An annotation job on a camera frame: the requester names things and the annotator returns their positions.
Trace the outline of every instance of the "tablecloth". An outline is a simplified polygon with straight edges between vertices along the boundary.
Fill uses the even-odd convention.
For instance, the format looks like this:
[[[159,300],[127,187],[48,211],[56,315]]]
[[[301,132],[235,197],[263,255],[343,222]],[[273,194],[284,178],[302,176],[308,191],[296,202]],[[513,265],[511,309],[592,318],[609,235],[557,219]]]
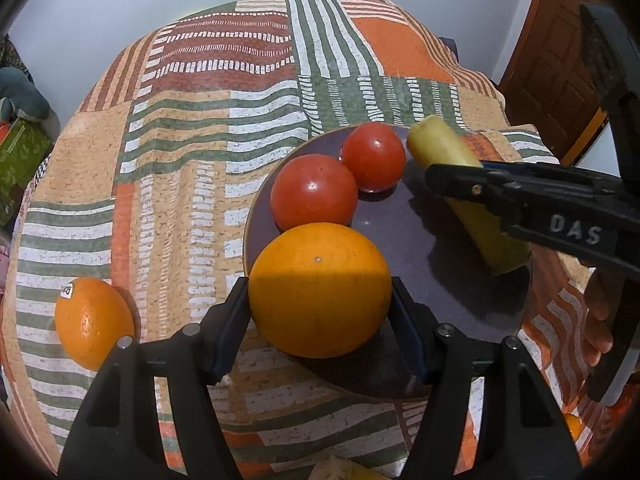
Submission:
[[[56,468],[94,373],[55,332],[60,288],[112,283],[140,340],[170,336],[243,275],[244,224],[260,184],[311,137],[365,121],[411,126],[437,114],[485,159],[554,162],[531,125],[510,126],[481,73],[389,0],[244,0],[154,30],[125,48],[61,134],[14,244],[2,310],[10,410]],[[562,409],[586,427],[583,461],[612,429],[584,395],[581,333],[589,271],[534,248],[518,336]],[[458,470],[474,459],[482,379],[471,391]],[[425,402],[338,392],[250,324],[233,371],[210,388],[245,477],[303,479],[327,454],[398,475]],[[184,470],[166,383],[156,380],[166,456]]]

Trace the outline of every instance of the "human hand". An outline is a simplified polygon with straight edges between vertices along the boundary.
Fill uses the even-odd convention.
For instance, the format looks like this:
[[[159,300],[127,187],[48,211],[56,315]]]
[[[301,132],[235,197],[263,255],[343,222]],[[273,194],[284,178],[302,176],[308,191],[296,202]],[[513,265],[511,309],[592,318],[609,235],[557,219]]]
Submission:
[[[620,300],[618,282],[622,280],[616,274],[596,269],[584,291],[584,302],[589,311],[584,326],[582,354],[589,366],[597,365],[602,354],[613,346],[613,336],[605,320]]]

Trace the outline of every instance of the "green bag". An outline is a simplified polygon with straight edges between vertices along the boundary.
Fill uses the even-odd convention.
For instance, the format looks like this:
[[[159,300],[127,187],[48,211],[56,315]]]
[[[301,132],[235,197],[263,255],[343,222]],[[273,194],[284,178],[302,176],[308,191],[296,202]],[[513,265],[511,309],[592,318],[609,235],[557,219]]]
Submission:
[[[17,119],[0,144],[0,225],[20,208],[24,189],[33,178],[51,141],[36,123]]]

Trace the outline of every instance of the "white sticker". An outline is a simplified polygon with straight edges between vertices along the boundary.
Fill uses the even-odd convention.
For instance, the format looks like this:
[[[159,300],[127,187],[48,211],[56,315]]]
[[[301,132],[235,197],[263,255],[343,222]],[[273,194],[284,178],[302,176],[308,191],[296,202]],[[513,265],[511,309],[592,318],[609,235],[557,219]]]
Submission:
[[[60,291],[60,298],[65,298],[66,300],[71,299],[71,295],[74,293],[74,284],[67,283],[62,290]]]

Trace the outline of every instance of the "white lettering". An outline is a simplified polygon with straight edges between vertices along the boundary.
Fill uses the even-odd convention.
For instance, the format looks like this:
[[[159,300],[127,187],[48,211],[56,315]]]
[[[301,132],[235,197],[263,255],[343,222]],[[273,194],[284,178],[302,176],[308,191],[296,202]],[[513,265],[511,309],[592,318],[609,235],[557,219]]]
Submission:
[[[576,240],[582,240],[582,229],[580,227],[580,221],[576,220],[574,224],[569,229],[569,232],[566,234],[567,237],[572,236]]]
[[[602,231],[602,227],[598,227],[594,225],[589,229],[589,238],[587,238],[587,243],[589,245],[595,245],[600,243],[600,232]]]
[[[564,217],[562,215],[553,215],[551,217],[551,225],[549,226],[549,230],[552,233],[559,233],[564,229]]]

